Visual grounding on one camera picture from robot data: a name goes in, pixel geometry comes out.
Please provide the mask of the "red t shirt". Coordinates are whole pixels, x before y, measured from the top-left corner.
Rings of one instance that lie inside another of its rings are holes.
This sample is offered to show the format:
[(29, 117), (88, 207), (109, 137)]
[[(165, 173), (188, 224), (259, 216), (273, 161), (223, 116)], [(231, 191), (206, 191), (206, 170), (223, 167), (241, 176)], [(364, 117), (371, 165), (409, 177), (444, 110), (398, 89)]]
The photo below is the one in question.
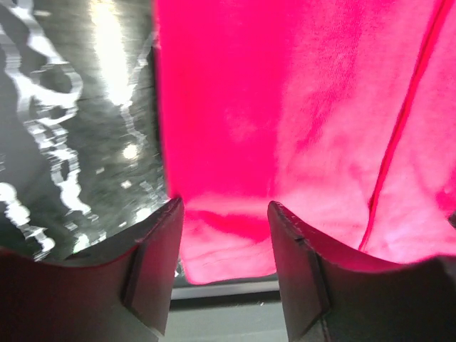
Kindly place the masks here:
[(193, 284), (276, 271), (271, 201), (400, 264), (455, 253), (453, 1), (157, 1)]

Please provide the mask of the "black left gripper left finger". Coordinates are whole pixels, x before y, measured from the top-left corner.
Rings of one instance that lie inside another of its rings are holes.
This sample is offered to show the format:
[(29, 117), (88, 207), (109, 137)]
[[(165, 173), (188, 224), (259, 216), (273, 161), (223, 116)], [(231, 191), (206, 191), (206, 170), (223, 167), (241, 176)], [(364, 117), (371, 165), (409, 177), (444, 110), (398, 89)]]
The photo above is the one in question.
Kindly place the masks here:
[(156, 341), (165, 332), (184, 205), (59, 263), (1, 250), (3, 341)]

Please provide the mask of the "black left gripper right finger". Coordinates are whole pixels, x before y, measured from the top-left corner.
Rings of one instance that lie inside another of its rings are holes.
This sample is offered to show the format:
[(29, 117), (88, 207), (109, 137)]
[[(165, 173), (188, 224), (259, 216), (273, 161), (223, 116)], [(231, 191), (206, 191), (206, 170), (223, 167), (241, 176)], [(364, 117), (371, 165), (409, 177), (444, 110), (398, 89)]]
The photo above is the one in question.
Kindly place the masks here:
[(394, 264), (314, 229), (278, 202), (267, 216), (290, 341), (453, 341), (455, 258)]

